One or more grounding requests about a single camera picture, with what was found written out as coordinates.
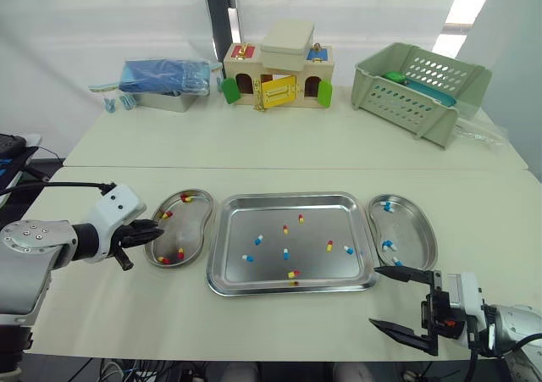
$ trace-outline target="black cable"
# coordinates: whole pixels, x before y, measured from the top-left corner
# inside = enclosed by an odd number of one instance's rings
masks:
[[[168,371],[171,371],[171,369],[175,368],[175,367],[178,367],[181,363],[173,363],[173,365],[167,367],[164,371],[160,372],[159,374],[156,374],[156,379],[155,380],[158,380],[158,378],[160,378],[161,376],[163,376],[164,374],[166,374]]]
[[[473,380],[474,371],[476,370],[476,362],[478,361],[478,351],[471,350],[471,359],[468,363],[467,375],[463,382],[471,382]]]
[[[83,364],[83,366],[82,366],[81,368],[79,368],[79,371],[77,371],[77,372],[74,374],[74,376],[72,376],[70,379],[68,379],[68,382],[71,382],[72,380],[74,380],[75,378],[77,378],[77,375],[79,375],[79,374],[83,371],[83,369],[85,369],[86,366],[87,366],[89,363],[91,363],[91,361],[92,361],[93,359],[94,359],[94,358],[89,358],[88,361],[86,361],[86,362]]]
[[[115,184],[105,184],[105,183],[88,183],[88,182],[76,182],[76,181],[37,181],[32,183],[26,183],[24,185],[14,185],[13,187],[8,187],[7,189],[0,190],[0,196],[4,194],[9,194],[14,191],[24,191],[40,187],[96,187],[102,191],[102,194],[110,192]]]
[[[458,369],[457,371],[450,372],[449,374],[446,374],[444,376],[440,376],[439,379],[450,378],[451,376],[454,376],[455,374],[459,374],[460,372],[461,370]]]
[[[63,163],[63,161],[62,161],[62,159],[59,157],[58,153],[53,152],[51,149],[47,149],[46,147],[39,147],[39,148],[40,148],[40,149],[43,149],[43,150],[46,151],[46,152],[49,152],[49,153],[53,154],[54,156],[56,156],[57,159],[58,159],[58,161],[60,162],[60,164]]]
[[[522,340],[520,340],[516,344],[514,344],[514,346],[512,348],[510,348],[506,352],[506,354],[508,354],[508,353],[510,353],[512,351],[517,351],[522,346],[526,346],[529,342],[533,342],[535,340],[540,340],[540,339],[542,339],[542,333],[528,335],[527,337],[523,338]]]
[[[433,361],[431,361],[429,365],[426,367],[426,369],[422,372],[422,374],[420,375],[420,379],[425,376],[425,374],[427,373],[427,371],[429,371],[429,368],[431,368],[432,365],[433,365]]]
[[[98,373],[98,382],[102,382],[102,375],[103,375],[103,364],[105,363],[105,359],[102,358],[100,360],[100,369],[98,370],[99,373]]]

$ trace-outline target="stainless steel tray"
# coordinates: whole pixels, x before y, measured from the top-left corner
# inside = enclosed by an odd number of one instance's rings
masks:
[[[347,193],[233,196],[222,205],[215,232],[207,280],[219,295],[362,291],[377,279],[367,218]],[[299,274],[289,279],[294,271]]]
[[[213,199],[203,190],[185,190],[168,197],[152,216],[164,232],[145,245],[148,261],[161,268],[176,268],[194,261],[202,250],[205,224],[212,211]],[[165,213],[171,216],[163,218]]]
[[[389,202],[392,212],[384,210]],[[380,260],[394,265],[393,257],[402,264],[418,269],[431,269],[437,261],[437,240],[422,210],[406,198],[393,194],[375,197],[369,203],[369,217],[374,243]],[[393,242],[397,251],[383,249],[383,242]]]

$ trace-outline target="plastic bag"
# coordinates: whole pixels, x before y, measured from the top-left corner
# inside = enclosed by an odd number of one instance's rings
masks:
[[[119,89],[124,92],[209,93],[210,64],[194,60],[136,60],[124,64]]]
[[[478,120],[457,119],[454,127],[457,136],[480,141],[489,147],[508,143],[508,131],[498,125]]]

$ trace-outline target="blue cloth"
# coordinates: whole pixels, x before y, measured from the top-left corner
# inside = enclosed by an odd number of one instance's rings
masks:
[[[169,92],[205,96],[209,93],[208,62],[192,60],[137,60],[124,64],[119,89],[124,92]]]

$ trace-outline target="metal container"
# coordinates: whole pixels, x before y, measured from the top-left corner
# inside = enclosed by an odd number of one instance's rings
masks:
[[[386,211],[389,202],[391,211]],[[431,224],[422,210],[406,198],[393,194],[375,197],[369,203],[369,217],[374,243],[380,260],[386,265],[394,265],[393,257],[405,266],[431,269],[437,261],[437,240]],[[384,250],[383,243],[391,241],[391,247]]]
[[[219,295],[362,291],[377,279],[368,221],[347,193],[234,196],[215,233],[207,280]]]
[[[202,250],[205,224],[212,211],[213,199],[203,190],[170,196],[152,216],[164,232],[145,245],[149,262],[160,268],[176,268],[194,261]]]

